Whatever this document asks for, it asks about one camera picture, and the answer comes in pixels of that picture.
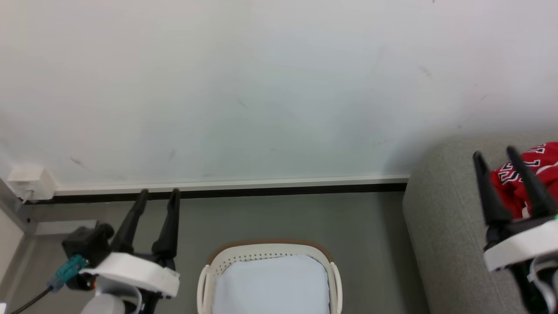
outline white cable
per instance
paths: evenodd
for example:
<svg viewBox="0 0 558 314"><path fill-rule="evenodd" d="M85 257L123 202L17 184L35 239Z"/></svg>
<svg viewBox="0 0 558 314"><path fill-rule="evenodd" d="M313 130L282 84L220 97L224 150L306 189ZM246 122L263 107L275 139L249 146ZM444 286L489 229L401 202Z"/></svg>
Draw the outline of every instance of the white cable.
<svg viewBox="0 0 558 314"><path fill-rule="evenodd" d="M27 202L27 200L30 199L31 196L33 196L33 192L34 192L33 190L28 190L27 193L25 193L25 196L23 197L23 201L21 201L21 203L19 203L19 202L16 203L15 212L20 210L21 206L23 206L23 204L25 204L25 202Z"/></svg>

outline laundry basket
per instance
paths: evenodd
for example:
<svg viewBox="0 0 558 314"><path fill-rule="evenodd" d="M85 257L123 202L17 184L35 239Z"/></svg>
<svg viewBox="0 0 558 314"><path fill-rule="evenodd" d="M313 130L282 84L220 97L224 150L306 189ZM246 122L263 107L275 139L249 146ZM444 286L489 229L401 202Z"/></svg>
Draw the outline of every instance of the laundry basket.
<svg viewBox="0 0 558 314"><path fill-rule="evenodd" d="M324 266L328 274L330 313L341 314L343 308L341 276L329 252L313 241L289 239L231 242L220 247L200 274L197 295L198 314L212 313L217 278L235 262L291 255L308 255Z"/></svg>

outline wall outlet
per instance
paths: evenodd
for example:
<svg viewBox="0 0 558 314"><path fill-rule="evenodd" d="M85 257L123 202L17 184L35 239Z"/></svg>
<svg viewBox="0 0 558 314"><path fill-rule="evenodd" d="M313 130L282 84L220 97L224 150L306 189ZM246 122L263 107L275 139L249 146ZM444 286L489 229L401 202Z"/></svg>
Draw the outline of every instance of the wall outlet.
<svg viewBox="0 0 558 314"><path fill-rule="evenodd" d="M20 198L33 191L29 200L51 199L56 191L56 183L41 167L15 168L8 177L8 183Z"/></svg>

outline red clothing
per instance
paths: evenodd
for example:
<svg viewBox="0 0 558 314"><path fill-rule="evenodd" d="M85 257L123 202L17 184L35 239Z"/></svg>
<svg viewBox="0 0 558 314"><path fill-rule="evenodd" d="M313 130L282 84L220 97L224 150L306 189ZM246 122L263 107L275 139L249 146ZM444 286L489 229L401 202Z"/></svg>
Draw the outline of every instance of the red clothing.
<svg viewBox="0 0 558 314"><path fill-rule="evenodd" d="M521 158L536 173L551 195L558 199L558 142L536 146L523 153ZM492 171L490 181L514 218L530 217L531 203L527 198L525 185L511 162Z"/></svg>

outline gray cushion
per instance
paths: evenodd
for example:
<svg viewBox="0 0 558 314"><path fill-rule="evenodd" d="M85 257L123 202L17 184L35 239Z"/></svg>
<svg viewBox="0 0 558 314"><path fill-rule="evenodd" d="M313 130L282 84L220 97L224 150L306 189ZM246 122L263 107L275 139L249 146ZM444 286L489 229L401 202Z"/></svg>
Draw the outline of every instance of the gray cushion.
<svg viewBox="0 0 558 314"><path fill-rule="evenodd" d="M412 173L403 210L432 314L527 313L511 274L485 268L486 227L472 154L481 150L494 169L507 161L507 145L525 151L556 140L558 131L456 138L433 149Z"/></svg>

